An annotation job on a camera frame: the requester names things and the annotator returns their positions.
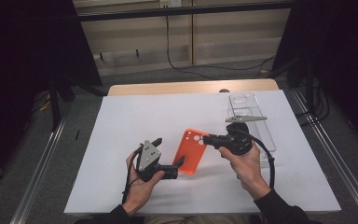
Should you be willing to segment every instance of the hand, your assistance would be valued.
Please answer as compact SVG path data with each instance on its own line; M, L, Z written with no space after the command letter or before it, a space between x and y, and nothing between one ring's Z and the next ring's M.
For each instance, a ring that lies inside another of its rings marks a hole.
M130 161L132 158L133 152L130 156L126 159L127 167L130 165ZM153 177L144 182L141 180L138 175L136 174L135 167L131 167L130 172L130 192L127 196L127 201L123 204L124 210L126 210L127 214L131 217L138 212L149 200L150 195L152 194L153 187L159 182L159 180L164 176L163 171L158 171L153 175Z
M242 187L249 192L253 199L257 200L268 194L271 189L261 175L260 150L254 141L252 141L252 145L251 150L241 156L233 155L225 147L220 147L219 151L224 158L230 161Z

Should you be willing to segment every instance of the transparent plastic tray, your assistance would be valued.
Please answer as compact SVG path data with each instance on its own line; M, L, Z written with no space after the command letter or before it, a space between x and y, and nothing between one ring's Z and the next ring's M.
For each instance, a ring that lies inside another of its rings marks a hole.
M234 116L264 117L258 106L255 95L251 93L230 95L228 97L227 119ZM264 120L247 121L246 124L248 125L249 133L262 141L267 150L273 154L276 151L276 147L266 122ZM262 162L267 162L268 159L265 151L261 146L258 147L260 148L260 160Z

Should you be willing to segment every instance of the electrical outlet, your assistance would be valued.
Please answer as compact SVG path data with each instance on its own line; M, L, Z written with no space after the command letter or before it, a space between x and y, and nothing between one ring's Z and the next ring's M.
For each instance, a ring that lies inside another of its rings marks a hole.
M181 7L182 0L159 0L159 7Z

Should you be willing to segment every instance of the person's left hand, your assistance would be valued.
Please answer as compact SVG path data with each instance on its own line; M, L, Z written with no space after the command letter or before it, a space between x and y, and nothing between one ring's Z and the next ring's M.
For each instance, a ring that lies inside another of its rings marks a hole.
M130 165L132 155L133 152L126 159L127 167ZM158 171L149 181L144 182L136 174L135 167L131 167L130 183L132 184L130 186L129 195L127 196L127 201L123 204L123 208L129 216L135 215L135 213L147 203L150 195L152 194L153 188L163 176L164 172Z

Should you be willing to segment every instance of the person's right hand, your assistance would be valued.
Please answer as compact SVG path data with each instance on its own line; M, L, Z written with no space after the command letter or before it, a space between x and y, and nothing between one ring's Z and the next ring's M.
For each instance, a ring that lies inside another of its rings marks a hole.
M220 147L219 151L224 158L230 161L231 167L241 181L241 185L246 189L255 200L268 194L271 189L263 179L260 170L260 150L252 141L252 149L241 156L233 155L225 147Z

